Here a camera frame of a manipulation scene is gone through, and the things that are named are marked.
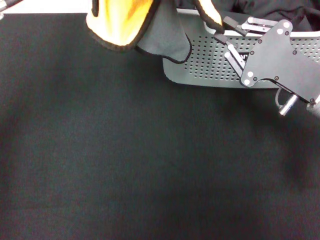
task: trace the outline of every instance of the metal rod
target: metal rod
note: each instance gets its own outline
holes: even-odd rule
[[[250,25],[247,23],[242,24],[241,28],[243,30],[249,30],[251,32],[256,32],[256,33],[266,33],[271,29],[270,27],[267,27],[267,26]]]
[[[241,78],[243,71],[237,64],[236,60],[231,56],[231,53],[227,51],[224,54],[224,57],[229,62],[229,64],[231,65],[233,70],[236,72],[236,74],[239,76],[239,78]]]
[[[282,116],[285,116],[289,110],[291,109],[291,107],[296,103],[296,101],[298,100],[298,96],[293,94],[289,100],[285,103],[285,105],[283,105],[281,108],[280,108],[280,111],[279,113],[282,115]]]
[[[242,59],[242,57],[240,56],[240,54],[237,52],[235,46],[233,46],[232,44],[228,45],[228,50],[230,51],[230,53],[232,54],[232,56],[235,58],[235,60],[237,61],[237,63],[240,65],[241,69],[243,70],[245,68],[245,61]]]
[[[277,21],[255,18],[252,16],[249,17],[247,21],[249,24],[265,25],[265,26],[270,26],[270,27],[273,27],[278,23]]]

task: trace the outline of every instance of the perforated plastic tray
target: perforated plastic tray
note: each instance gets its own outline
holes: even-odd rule
[[[163,69],[166,76],[173,82],[187,85],[244,88],[224,54],[227,48],[214,40],[214,30],[209,32],[196,10],[181,10],[179,16],[192,43],[192,53],[187,62],[175,64],[163,59]],[[235,31],[225,31],[234,43],[238,44],[238,52],[246,58],[261,35],[249,33],[243,37]],[[315,62],[320,61],[320,31],[292,32],[291,44]],[[270,81],[259,81],[252,88],[278,88]]]

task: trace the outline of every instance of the black table surface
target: black table surface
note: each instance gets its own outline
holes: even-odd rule
[[[173,83],[84,23],[0,21],[1,240],[320,238],[303,103],[280,117],[275,90]]]

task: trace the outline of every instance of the yellow towel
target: yellow towel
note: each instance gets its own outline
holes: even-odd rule
[[[160,1],[92,0],[92,11],[87,15],[86,23],[95,39],[107,48],[129,50],[143,37]],[[194,0],[194,4],[210,28],[224,31],[211,0]]]

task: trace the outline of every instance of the black trim edge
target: black trim edge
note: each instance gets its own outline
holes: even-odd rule
[[[217,33],[224,34],[225,33],[225,28],[221,26],[219,23],[216,23],[211,17],[209,17],[204,9],[201,6],[201,3],[199,0],[193,0],[194,5],[196,9],[198,10],[200,17],[206,22],[206,25],[210,29],[215,29]]]
[[[188,53],[188,55],[186,56],[186,58],[184,59],[184,60],[182,60],[182,61],[177,61],[177,60],[175,60],[175,59],[173,59],[172,57],[169,57],[169,56],[165,56],[165,55],[160,55],[160,54],[154,54],[154,53],[150,53],[150,52],[147,52],[147,51],[145,51],[145,50],[143,50],[141,47],[139,47],[139,46],[136,46],[135,47],[135,50],[138,52],[138,53],[140,53],[140,54],[142,54],[142,55],[146,55],[146,56],[158,56],[158,57],[162,57],[162,58],[164,58],[164,59],[168,59],[169,61],[171,61],[171,62],[173,62],[174,64],[183,64],[183,63],[185,63],[186,61],[188,61],[188,59],[189,59],[189,57],[190,57],[190,55],[191,55],[191,52],[192,52],[192,44],[191,44],[191,41],[190,41],[190,39],[189,39],[189,37],[187,36],[187,35],[185,35],[186,36],[186,38],[188,39],[188,42],[189,42],[189,53]]]
[[[101,44],[103,47],[105,47],[107,49],[110,49],[110,50],[116,51],[116,52],[130,51],[136,47],[137,43],[142,39],[142,37],[146,33],[154,15],[158,9],[160,2],[161,2],[161,0],[153,0],[151,7],[149,9],[149,12],[147,13],[147,15],[145,17],[145,20],[144,20],[138,34],[135,36],[133,41],[127,45],[119,46],[119,45],[113,44],[111,42],[107,42],[107,41],[103,40],[101,37],[99,37],[96,33],[94,33],[90,28],[88,28],[88,25],[86,25],[86,27],[88,29],[88,33],[93,39],[95,39],[99,44]]]

